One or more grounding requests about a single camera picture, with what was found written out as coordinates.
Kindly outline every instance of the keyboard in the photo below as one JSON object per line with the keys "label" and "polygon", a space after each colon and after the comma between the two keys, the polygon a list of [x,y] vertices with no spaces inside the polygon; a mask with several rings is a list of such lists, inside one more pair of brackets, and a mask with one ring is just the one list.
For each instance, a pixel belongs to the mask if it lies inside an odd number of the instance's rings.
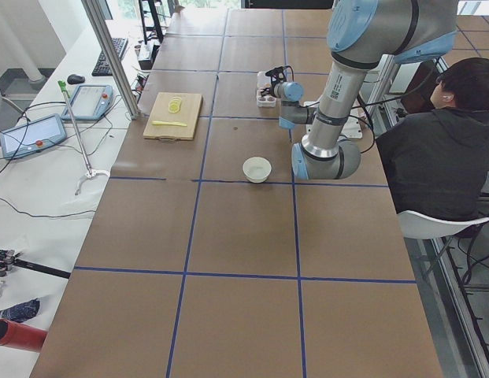
{"label": "keyboard", "polygon": [[[117,51],[118,57],[121,59],[124,57],[125,48],[127,47],[128,39],[126,38],[112,38],[113,45]],[[111,68],[108,65],[106,56],[101,51],[97,63],[95,63],[94,71],[92,71],[92,76],[112,76]]]}

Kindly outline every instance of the red cylinder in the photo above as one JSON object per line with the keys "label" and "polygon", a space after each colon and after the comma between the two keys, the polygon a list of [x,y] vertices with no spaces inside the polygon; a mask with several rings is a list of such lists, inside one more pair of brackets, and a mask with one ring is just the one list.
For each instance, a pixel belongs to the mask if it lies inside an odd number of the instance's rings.
{"label": "red cylinder", "polygon": [[0,319],[0,345],[9,348],[40,352],[46,331],[26,324]]}

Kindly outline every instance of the lemon slice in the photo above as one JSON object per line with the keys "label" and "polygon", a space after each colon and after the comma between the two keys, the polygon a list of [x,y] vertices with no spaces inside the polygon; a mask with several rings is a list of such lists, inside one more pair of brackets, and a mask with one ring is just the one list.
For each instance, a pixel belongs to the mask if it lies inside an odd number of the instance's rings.
{"label": "lemon slice", "polygon": [[181,97],[174,96],[169,101],[169,113],[178,113],[181,109]]}

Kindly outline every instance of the tablet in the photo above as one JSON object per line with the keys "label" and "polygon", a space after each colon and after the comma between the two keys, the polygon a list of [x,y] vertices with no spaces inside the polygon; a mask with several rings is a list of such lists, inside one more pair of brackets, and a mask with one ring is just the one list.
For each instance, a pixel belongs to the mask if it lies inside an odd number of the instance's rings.
{"label": "tablet", "polygon": [[[113,88],[110,85],[78,85],[69,99],[75,120],[83,122],[100,120],[111,105],[112,97]],[[64,121],[71,120],[67,106],[61,118]]]}
{"label": "tablet", "polygon": [[52,114],[1,132],[2,156],[9,160],[23,158],[55,146],[65,138],[61,117]]}

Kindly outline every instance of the white chair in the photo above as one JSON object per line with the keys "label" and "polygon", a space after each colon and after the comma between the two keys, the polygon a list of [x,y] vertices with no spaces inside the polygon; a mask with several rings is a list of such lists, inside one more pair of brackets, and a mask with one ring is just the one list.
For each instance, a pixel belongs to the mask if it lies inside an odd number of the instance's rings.
{"label": "white chair", "polygon": [[418,213],[417,211],[406,210],[398,214],[398,221],[402,228],[402,234],[411,239],[436,239],[443,236],[449,236],[447,242],[443,245],[437,254],[429,269],[423,276],[427,276],[439,262],[443,253],[447,250],[455,234],[463,231],[465,228],[474,224],[484,224],[489,221],[489,217],[467,220],[464,222],[453,222],[450,220],[441,220]]}

